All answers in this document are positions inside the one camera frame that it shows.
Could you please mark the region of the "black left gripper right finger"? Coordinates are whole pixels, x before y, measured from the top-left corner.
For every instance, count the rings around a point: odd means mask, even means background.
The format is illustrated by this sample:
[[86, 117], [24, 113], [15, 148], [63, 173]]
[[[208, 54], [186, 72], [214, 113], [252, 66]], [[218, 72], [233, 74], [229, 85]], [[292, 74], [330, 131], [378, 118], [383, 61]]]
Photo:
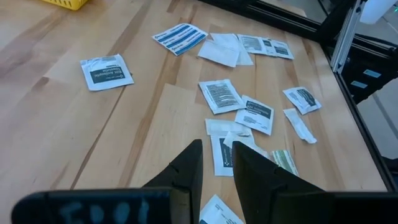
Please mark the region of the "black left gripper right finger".
[[295, 193], [322, 191], [239, 141], [233, 142], [233, 173], [237, 188]]

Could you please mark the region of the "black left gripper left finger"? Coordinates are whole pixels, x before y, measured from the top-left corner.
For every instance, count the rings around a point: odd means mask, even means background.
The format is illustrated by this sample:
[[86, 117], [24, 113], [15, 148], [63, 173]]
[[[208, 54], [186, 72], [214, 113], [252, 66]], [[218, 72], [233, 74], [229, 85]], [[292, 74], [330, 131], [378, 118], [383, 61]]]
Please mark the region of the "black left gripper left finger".
[[203, 184], [203, 145], [193, 140], [168, 166], [148, 181], [145, 187], [176, 187], [201, 190]]

